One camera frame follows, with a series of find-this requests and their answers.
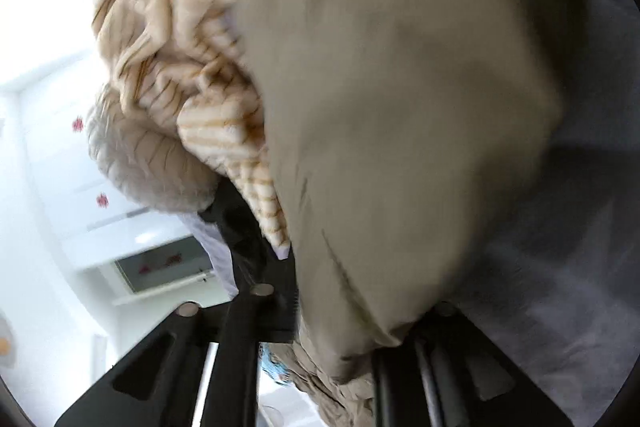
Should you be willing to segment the wall-mounted television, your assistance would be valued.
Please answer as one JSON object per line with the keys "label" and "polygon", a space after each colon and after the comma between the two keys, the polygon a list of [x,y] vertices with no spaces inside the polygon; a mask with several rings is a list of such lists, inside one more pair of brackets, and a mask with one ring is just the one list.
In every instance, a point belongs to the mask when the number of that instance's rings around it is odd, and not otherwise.
{"label": "wall-mounted television", "polygon": [[213,270],[208,254],[193,236],[114,262],[134,294]]}

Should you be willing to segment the black folded garment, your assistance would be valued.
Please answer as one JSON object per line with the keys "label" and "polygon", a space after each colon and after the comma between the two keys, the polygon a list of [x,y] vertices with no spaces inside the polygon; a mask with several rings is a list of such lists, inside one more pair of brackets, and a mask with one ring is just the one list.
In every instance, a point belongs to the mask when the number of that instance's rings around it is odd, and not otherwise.
{"label": "black folded garment", "polygon": [[198,214],[213,225],[229,248],[231,270],[238,291],[264,283],[274,288],[274,303],[265,318],[270,343],[292,343],[298,329],[298,289],[294,255],[279,259],[262,235],[250,206],[227,178],[217,184],[213,202]]}

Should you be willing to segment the khaki puffer jacket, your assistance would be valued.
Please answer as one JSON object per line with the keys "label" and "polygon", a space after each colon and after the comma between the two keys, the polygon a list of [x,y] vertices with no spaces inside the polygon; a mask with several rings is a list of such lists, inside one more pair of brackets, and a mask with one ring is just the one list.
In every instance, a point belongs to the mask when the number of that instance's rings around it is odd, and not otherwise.
{"label": "khaki puffer jacket", "polygon": [[303,342],[367,373],[539,176],[580,0],[240,0]]}

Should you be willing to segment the grey-white round cushion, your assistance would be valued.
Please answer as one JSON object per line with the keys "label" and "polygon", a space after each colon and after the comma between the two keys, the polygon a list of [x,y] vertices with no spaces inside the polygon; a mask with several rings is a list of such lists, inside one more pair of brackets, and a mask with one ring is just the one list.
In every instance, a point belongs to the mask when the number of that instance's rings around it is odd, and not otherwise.
{"label": "grey-white round cushion", "polygon": [[122,113],[107,86],[88,117],[89,156],[126,198],[166,213],[198,212],[214,200],[219,176],[179,139]]}

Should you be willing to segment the blue monkey print garment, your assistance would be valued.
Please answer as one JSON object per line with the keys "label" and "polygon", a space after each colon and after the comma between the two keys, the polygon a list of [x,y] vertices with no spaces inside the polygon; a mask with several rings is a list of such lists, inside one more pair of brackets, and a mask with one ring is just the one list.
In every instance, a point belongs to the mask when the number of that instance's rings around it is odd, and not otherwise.
{"label": "blue monkey print garment", "polygon": [[260,368],[278,386],[292,384],[291,372],[277,355],[273,353],[269,343],[260,345]]}

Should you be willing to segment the beige striped knit garment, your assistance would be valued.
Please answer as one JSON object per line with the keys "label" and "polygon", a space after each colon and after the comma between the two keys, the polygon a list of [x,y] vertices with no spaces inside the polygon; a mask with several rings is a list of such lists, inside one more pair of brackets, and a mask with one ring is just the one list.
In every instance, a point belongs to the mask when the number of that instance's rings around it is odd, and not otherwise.
{"label": "beige striped knit garment", "polygon": [[236,0],[94,0],[92,30],[126,117],[146,121],[239,190],[277,256],[291,247],[264,109],[231,25]]}

